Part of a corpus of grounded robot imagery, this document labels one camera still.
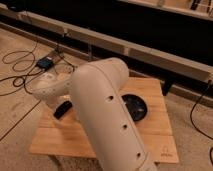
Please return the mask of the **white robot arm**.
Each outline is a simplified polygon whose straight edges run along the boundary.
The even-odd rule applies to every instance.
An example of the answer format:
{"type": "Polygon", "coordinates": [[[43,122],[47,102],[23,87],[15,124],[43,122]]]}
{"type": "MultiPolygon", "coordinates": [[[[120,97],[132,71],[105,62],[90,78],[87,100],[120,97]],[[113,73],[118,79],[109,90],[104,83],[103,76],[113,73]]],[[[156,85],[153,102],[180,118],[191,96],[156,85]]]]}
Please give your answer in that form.
{"type": "Polygon", "coordinates": [[[58,80],[45,74],[33,90],[35,98],[55,107],[68,95],[104,171],[157,171],[119,90],[129,70],[118,58],[92,61],[58,80]]]}

